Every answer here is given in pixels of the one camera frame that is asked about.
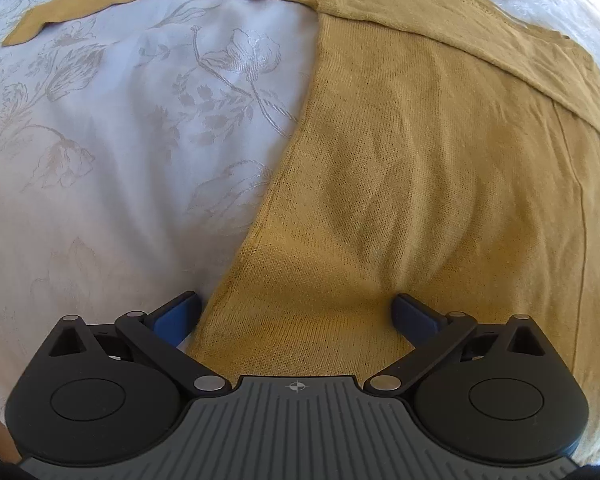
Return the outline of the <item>mustard yellow knit sweater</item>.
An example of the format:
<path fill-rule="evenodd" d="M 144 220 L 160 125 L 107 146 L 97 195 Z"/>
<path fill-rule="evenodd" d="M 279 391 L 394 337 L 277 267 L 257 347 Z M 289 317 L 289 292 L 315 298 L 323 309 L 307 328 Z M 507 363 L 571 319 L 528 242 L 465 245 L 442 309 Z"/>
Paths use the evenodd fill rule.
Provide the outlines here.
<path fill-rule="evenodd" d="M 134 0 L 54 0 L 52 23 Z M 488 0 L 286 0 L 318 17 L 299 125 L 190 353 L 230 378 L 367 377 L 388 305 L 528 313 L 582 387 L 600 457 L 600 69 Z"/>

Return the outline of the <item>white floral bedspread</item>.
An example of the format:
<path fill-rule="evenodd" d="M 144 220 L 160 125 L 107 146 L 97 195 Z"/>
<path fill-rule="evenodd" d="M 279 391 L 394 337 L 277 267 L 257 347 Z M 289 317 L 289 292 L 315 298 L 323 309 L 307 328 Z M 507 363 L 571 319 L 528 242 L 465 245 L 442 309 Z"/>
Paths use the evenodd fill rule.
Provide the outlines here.
<path fill-rule="evenodd" d="M 185 289 L 208 307 L 317 60 L 316 12 L 286 0 L 134 0 L 6 44 L 51 1 L 0 5 L 0 414 L 61 315 L 106 322 Z"/>

